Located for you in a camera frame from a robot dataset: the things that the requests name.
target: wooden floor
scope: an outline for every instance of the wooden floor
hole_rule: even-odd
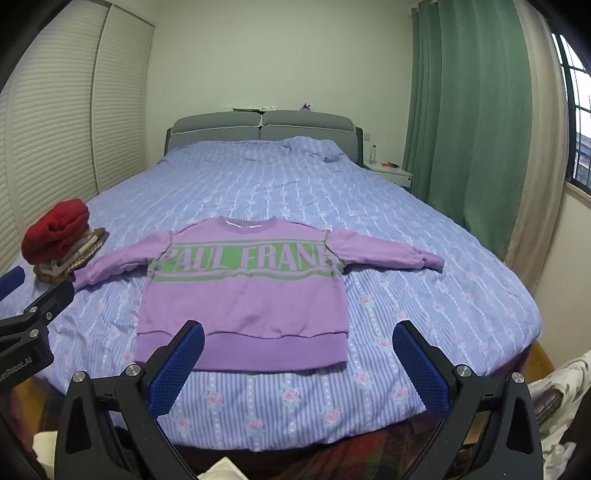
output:
[[[527,383],[544,378],[553,371],[554,367],[544,352],[544,349],[538,342],[536,342],[532,346],[530,357],[528,358],[523,371]],[[36,433],[43,412],[43,405],[47,398],[47,388],[44,386],[43,382],[29,379],[20,384],[16,390],[22,401],[29,428],[33,433]],[[480,432],[478,428],[474,428],[473,430],[474,434],[479,434]]]

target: white cloth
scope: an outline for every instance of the white cloth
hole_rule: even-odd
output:
[[[591,351],[565,363],[542,380],[529,385],[531,398],[535,401],[543,392],[555,388],[562,393],[558,410],[540,426],[544,454],[544,479],[558,478],[572,455],[574,444],[560,445],[560,439],[568,430],[579,409],[584,395],[591,387]]]
[[[198,475],[199,480],[248,480],[236,465],[228,457],[214,463],[207,472]]]
[[[53,277],[61,275],[70,265],[90,250],[90,247],[97,243],[98,240],[99,237],[95,235],[95,231],[93,229],[88,229],[84,235],[72,245],[72,248],[70,248],[69,252],[63,258],[53,260],[49,264],[40,264],[39,270],[41,270],[41,273]]]

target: sweatshirt collar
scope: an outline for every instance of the sweatshirt collar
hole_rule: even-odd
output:
[[[268,220],[259,221],[239,220],[222,216],[217,217],[217,222],[222,228],[236,233],[263,232],[265,230],[269,230],[269,228],[274,227],[277,223],[277,220],[279,220],[277,217],[271,217]]]

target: blue striped bedsheet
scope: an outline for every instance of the blue striped bedsheet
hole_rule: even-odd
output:
[[[331,141],[199,142],[88,202],[105,227],[99,253],[152,231],[213,216],[279,216],[342,226],[435,252],[442,273],[353,267],[345,284],[351,331],[346,368],[277,374],[193,372],[158,419],[173,443],[210,449],[286,449],[371,432],[424,410],[391,348],[410,319],[455,364],[488,374],[541,332],[537,306],[517,277],[450,219],[352,163]],[[45,287],[27,272],[0,314],[23,310]],[[50,326],[55,354],[40,375],[65,392],[77,370],[117,375],[132,362],[145,269],[76,294]],[[116,418],[119,424],[122,419]]]

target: stack of clothes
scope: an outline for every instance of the stack of clothes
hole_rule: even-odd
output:
[[[22,256],[33,265],[39,280],[73,281],[73,272],[105,244],[109,232],[90,228],[89,218],[85,203],[73,199],[57,203],[29,227],[22,239]]]

